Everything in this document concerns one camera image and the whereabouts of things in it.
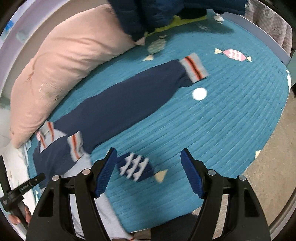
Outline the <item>person's left hand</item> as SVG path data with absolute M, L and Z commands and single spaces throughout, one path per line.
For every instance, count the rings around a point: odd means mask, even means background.
M 28 227 L 32 218 L 29 208 L 24 204 L 23 201 L 18 204 L 18 208 L 20 210 L 20 214 L 9 214 L 8 218 L 10 223 L 13 225 L 23 224 L 25 227 Z

